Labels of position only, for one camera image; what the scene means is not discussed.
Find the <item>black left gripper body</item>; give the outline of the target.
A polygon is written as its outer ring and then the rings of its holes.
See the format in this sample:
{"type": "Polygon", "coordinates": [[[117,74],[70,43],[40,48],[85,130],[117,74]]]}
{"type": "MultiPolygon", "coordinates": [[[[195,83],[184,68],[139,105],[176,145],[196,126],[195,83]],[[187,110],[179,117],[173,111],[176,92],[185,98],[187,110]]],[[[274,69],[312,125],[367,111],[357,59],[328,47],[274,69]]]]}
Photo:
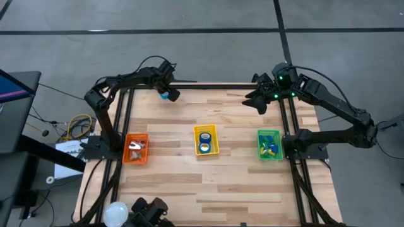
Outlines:
{"type": "Polygon", "coordinates": [[[173,72],[174,66],[169,61],[163,61],[158,69],[158,89],[161,93],[175,93],[177,90],[171,87],[171,82],[174,81],[173,72]]]}

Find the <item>yellow plastic basket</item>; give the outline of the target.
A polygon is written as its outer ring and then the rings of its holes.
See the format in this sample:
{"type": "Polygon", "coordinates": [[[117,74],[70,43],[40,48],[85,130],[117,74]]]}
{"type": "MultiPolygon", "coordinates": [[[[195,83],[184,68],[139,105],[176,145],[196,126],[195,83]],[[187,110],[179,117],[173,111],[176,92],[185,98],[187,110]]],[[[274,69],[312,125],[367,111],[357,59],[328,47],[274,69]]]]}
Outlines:
{"type": "Polygon", "coordinates": [[[220,152],[218,145],[218,136],[217,136],[217,128],[216,125],[196,125],[194,126],[194,143],[195,143],[195,153],[196,156],[205,156],[205,155],[214,155],[220,152]],[[200,144],[199,135],[203,132],[208,132],[212,136],[211,140],[211,151],[207,154],[201,154],[199,152],[198,146],[200,144]]]}

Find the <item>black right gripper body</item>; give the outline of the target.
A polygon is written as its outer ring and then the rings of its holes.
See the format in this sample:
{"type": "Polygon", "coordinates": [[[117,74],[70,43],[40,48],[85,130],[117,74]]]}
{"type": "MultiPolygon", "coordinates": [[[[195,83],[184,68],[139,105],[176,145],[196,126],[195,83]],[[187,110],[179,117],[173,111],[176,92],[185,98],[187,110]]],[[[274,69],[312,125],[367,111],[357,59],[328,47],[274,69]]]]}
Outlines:
{"type": "Polygon", "coordinates": [[[265,114],[267,111],[267,105],[281,97],[282,88],[278,82],[279,77],[278,74],[274,74],[273,78],[271,78],[266,73],[261,75],[256,73],[253,75],[252,82],[257,84],[256,89],[261,90],[264,94],[264,98],[256,99],[257,105],[254,108],[258,111],[258,114],[265,114]]]}

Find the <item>black bulky device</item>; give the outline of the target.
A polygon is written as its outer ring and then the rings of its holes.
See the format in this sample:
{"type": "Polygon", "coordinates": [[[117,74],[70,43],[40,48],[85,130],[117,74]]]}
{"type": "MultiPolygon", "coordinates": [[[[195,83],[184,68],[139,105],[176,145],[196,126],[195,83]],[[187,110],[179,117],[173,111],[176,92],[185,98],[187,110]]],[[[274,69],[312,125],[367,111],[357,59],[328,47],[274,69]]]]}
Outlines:
{"type": "Polygon", "coordinates": [[[140,197],[131,208],[133,216],[122,227],[176,227],[162,216],[167,215],[168,205],[156,197],[151,203],[140,197]]]}

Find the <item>black desk beam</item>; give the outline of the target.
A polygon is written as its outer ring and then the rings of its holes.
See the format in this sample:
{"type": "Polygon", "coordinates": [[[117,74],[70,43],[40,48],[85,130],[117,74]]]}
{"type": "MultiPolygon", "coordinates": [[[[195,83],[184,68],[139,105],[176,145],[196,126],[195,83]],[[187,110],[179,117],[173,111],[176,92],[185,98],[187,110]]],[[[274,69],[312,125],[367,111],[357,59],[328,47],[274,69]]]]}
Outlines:
{"type": "Polygon", "coordinates": [[[70,154],[63,153],[44,143],[38,142],[28,136],[20,136],[16,148],[18,151],[26,151],[34,156],[61,165],[72,170],[84,172],[86,163],[70,154]]]}

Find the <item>orange plastic basket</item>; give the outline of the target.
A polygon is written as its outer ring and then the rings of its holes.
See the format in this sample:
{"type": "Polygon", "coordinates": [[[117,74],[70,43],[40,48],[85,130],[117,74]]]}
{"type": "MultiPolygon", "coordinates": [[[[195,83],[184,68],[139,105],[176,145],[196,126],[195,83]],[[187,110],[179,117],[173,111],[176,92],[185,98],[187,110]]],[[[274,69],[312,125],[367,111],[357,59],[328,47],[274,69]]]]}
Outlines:
{"type": "Polygon", "coordinates": [[[127,134],[125,143],[124,143],[124,152],[123,152],[123,156],[122,156],[122,162],[124,164],[137,164],[137,165],[145,164],[148,159],[148,148],[149,148],[149,134],[146,134],[146,133],[127,134]],[[140,150],[129,149],[130,142],[138,143],[139,140],[146,141],[146,145],[143,146],[142,149],[140,149],[140,150]],[[131,160],[132,151],[141,152],[142,159],[132,161],[131,160]]]}

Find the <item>laptop with blue screen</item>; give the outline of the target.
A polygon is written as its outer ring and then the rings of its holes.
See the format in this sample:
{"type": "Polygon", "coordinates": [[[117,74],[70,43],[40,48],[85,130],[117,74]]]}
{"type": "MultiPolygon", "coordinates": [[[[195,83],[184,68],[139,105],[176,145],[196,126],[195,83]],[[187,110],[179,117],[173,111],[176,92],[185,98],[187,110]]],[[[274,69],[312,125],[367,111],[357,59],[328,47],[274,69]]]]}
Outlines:
{"type": "Polygon", "coordinates": [[[11,102],[35,95],[35,91],[0,69],[0,103],[11,102]]]}

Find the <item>white globe lamp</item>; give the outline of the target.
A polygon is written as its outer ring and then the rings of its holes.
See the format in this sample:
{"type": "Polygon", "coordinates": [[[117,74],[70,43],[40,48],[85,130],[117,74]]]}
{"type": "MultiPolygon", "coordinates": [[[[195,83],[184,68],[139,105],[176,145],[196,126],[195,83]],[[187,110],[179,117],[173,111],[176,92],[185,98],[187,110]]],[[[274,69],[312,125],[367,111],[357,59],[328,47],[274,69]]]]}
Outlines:
{"type": "Polygon", "coordinates": [[[113,202],[106,208],[103,215],[103,222],[106,227],[122,227],[127,221],[129,211],[125,203],[113,202]]]}

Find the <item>green plastic basket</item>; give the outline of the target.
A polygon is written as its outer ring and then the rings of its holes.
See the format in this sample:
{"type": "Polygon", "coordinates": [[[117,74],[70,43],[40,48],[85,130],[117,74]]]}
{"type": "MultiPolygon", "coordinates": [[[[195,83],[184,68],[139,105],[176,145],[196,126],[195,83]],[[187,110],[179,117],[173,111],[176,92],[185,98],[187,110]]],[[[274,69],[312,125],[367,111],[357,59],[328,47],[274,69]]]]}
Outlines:
{"type": "Polygon", "coordinates": [[[258,144],[258,158],[263,161],[281,161],[283,160],[283,146],[282,146],[282,137],[280,135],[279,131],[276,130],[266,130],[266,129],[260,129],[257,131],[257,144],[258,144]],[[264,137],[264,142],[260,143],[258,137],[263,136],[264,137]],[[271,136],[274,139],[274,143],[270,143],[267,139],[267,136],[271,136]],[[268,143],[270,145],[270,149],[265,148],[265,143],[268,143]],[[265,157],[260,156],[260,152],[263,150],[272,151],[271,145],[275,144],[278,146],[278,152],[276,153],[275,157],[270,157],[268,156],[268,153],[266,154],[265,157]]]}

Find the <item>black aluminium table frame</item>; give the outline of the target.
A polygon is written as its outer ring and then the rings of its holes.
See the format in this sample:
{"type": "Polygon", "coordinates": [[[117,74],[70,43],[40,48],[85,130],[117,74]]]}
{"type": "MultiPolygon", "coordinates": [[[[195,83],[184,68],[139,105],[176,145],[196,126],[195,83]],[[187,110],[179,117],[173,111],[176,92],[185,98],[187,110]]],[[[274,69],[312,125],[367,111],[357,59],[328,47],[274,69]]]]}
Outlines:
{"type": "Polygon", "coordinates": [[[258,158],[260,129],[318,131],[313,106],[273,102],[264,115],[243,106],[249,83],[190,83],[175,102],[155,91],[124,95],[131,107],[128,129],[150,137],[148,161],[124,165],[118,200],[132,206],[139,197],[161,198],[177,226],[297,226],[300,223],[288,160],[258,158]],[[196,156],[194,126],[216,125],[220,152],[196,156]]]}

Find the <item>white paper sheet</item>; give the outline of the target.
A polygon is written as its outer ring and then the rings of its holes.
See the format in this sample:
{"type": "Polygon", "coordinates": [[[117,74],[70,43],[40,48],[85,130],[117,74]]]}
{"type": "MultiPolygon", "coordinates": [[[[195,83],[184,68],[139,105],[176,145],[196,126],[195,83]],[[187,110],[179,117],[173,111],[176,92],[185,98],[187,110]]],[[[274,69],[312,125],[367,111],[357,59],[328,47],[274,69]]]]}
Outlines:
{"type": "MultiPolygon", "coordinates": [[[[83,148],[80,146],[81,143],[86,144],[88,142],[88,138],[80,139],[80,140],[72,140],[64,143],[57,143],[56,149],[62,151],[63,153],[69,154],[75,158],[80,158],[85,161],[83,157],[83,148]]],[[[54,178],[62,179],[67,177],[72,177],[75,175],[81,175],[82,173],[71,168],[63,167],[61,165],[54,166],[54,178]]]]}

